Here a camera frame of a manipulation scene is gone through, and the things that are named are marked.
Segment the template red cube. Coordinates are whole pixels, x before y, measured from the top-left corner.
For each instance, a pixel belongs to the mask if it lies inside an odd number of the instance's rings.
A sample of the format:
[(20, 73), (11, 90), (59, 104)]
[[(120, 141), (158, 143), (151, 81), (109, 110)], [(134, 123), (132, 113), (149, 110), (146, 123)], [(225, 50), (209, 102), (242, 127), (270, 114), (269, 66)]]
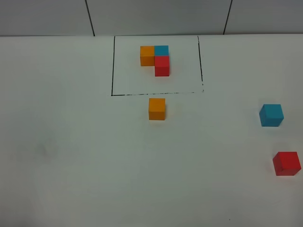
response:
[(168, 77), (170, 75), (169, 56), (155, 56), (154, 67), (156, 77)]

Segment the template orange cube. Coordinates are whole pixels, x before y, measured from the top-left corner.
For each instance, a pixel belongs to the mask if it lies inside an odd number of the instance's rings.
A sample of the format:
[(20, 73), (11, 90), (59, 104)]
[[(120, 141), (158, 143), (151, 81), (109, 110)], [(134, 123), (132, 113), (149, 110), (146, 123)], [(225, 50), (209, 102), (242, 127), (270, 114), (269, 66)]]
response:
[(140, 47), (141, 66), (154, 66), (154, 58), (155, 58), (154, 46)]

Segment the template blue cube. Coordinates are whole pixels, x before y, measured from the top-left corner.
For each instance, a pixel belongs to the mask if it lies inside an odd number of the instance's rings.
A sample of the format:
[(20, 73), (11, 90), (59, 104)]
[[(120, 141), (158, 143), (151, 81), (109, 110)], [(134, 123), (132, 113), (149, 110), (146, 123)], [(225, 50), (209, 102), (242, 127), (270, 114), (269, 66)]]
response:
[(155, 56), (169, 56), (169, 46), (168, 45), (155, 45), (154, 46)]

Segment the loose red cube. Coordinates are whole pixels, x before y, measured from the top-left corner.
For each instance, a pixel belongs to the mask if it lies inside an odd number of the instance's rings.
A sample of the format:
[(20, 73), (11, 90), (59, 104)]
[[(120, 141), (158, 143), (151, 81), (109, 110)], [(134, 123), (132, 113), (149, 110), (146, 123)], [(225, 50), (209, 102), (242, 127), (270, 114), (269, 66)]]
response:
[(293, 176), (301, 170), (297, 152), (278, 152), (273, 158), (277, 176)]

